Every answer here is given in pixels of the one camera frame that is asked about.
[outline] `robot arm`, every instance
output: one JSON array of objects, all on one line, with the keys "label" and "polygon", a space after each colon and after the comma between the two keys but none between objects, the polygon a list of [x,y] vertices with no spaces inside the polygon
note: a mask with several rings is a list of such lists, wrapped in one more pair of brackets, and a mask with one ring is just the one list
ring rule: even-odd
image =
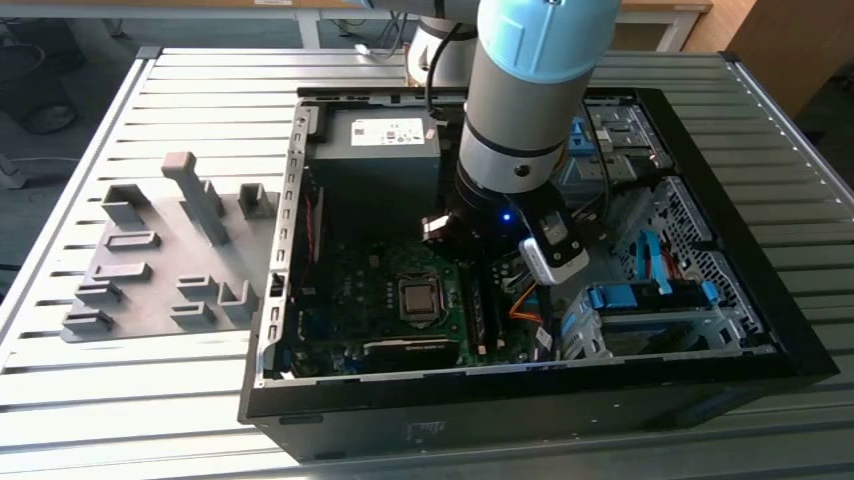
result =
[{"label": "robot arm", "polygon": [[587,253],[548,179],[620,0],[362,1],[458,22],[477,10],[452,214],[484,238],[507,231],[508,217],[520,222],[519,249],[535,279],[561,283],[585,266]]}]

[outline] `aluminum workbench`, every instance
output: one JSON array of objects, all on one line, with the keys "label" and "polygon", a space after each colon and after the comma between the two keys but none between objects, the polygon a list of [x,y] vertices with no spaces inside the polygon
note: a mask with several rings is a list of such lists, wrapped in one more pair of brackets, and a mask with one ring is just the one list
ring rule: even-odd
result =
[{"label": "aluminum workbench", "polygon": [[174,196],[160,158],[190,150],[217,192],[280,191],[297,85],[402,83],[401,56],[374,64],[349,51],[165,49],[136,60],[0,309],[0,477],[854,478],[854,195],[716,55],[611,54],[593,85],[665,91],[841,370],[809,390],[668,434],[300,466],[234,420],[245,331],[60,340],[106,187]]}]

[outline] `blue drive bracket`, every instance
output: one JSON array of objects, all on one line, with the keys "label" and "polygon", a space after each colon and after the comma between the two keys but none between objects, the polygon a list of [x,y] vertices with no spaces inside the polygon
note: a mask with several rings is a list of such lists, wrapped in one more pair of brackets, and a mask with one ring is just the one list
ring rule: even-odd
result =
[{"label": "blue drive bracket", "polygon": [[623,309],[637,306],[631,285],[600,285],[587,289],[587,297],[593,310],[599,309]]},{"label": "blue drive bracket", "polygon": [[667,267],[664,264],[664,257],[661,256],[661,244],[657,240],[657,235],[649,230],[640,230],[636,241],[636,255],[635,255],[635,272],[637,279],[647,277],[645,271],[645,253],[649,255],[649,270],[648,275],[655,283],[657,283],[657,290],[661,295],[669,295],[672,293],[672,287],[669,286],[669,280],[667,278]]},{"label": "blue drive bracket", "polygon": [[569,316],[563,321],[563,325],[560,325],[560,337],[565,337],[565,334],[569,333],[569,329],[572,325],[575,325],[575,314],[569,313]]}]

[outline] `white cable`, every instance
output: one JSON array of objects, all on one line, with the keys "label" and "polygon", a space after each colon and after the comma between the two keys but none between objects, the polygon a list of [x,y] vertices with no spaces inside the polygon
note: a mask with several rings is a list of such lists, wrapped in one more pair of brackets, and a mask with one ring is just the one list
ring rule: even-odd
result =
[{"label": "white cable", "polygon": [[370,49],[364,43],[356,44],[356,52],[358,52],[358,54],[364,55],[365,57],[369,57],[373,54],[373,52],[370,51]]},{"label": "white cable", "polygon": [[61,161],[61,162],[78,162],[78,158],[70,157],[29,157],[29,158],[11,158],[11,162],[37,162],[37,161]]}]

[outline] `white label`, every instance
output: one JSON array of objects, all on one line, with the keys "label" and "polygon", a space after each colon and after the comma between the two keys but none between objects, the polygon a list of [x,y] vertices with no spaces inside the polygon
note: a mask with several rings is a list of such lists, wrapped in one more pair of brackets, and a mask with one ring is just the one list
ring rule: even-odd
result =
[{"label": "white label", "polygon": [[548,335],[548,332],[543,330],[543,327],[536,329],[536,341],[545,350],[551,350],[551,335]]},{"label": "white label", "polygon": [[420,118],[370,118],[352,122],[353,147],[422,145],[424,122]]}]

